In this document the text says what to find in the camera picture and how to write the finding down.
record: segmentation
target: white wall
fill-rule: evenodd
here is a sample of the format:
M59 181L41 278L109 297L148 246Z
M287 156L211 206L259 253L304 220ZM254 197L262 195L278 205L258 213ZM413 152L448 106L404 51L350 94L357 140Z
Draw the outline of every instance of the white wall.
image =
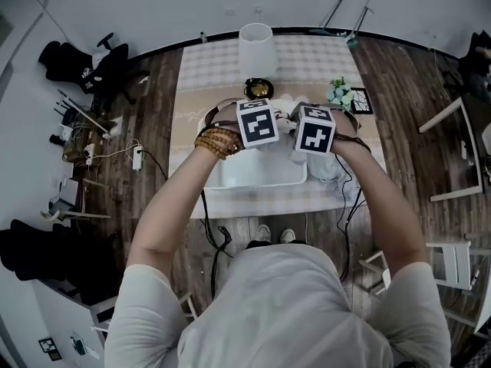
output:
M0 0L0 12L13 26L8 44L18 42L42 10L35 0ZM56 88L63 88L80 102L86 98L76 87L54 85L44 78L44 68L37 61L44 46L53 40L63 41L63 35L43 15L0 78L0 88L5 88L0 100L0 229L8 228L17 218L51 230L52 225L43 222L39 212L48 209L49 199L58 192L54 181L71 175L71 164L61 160L62 149L48 142L50 135L60 130L61 116L53 111ZM49 331L31 282L19 281L0 265L0 295L0 317L23 363L28 368L65 368L63 360L52 362L38 344L49 337Z
M336 0L49 0L48 9L68 37L92 51L115 31L132 55L208 35L239 30L258 17L271 26L317 26ZM331 23L352 28L366 0L344 0ZM473 31L491 31L491 0L372 0L362 30L466 53ZM236 10L225 16L225 8Z

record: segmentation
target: white lamp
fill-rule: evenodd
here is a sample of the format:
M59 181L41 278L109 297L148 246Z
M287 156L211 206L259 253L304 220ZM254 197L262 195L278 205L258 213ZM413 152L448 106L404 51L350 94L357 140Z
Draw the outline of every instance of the white lamp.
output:
M245 25L239 32L239 66L242 75L262 78L278 69L273 30L263 23Z

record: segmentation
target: shoe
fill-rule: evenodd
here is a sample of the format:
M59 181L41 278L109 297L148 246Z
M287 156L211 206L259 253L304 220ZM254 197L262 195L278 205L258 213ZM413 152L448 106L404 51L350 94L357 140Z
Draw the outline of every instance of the shoe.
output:
M289 242L293 242L296 239L297 238L295 237L295 232L293 231L293 229L288 228L283 231L281 237L279 238L279 242L281 244L286 244Z
M271 242L271 231L267 225L260 225L254 239L258 242Z

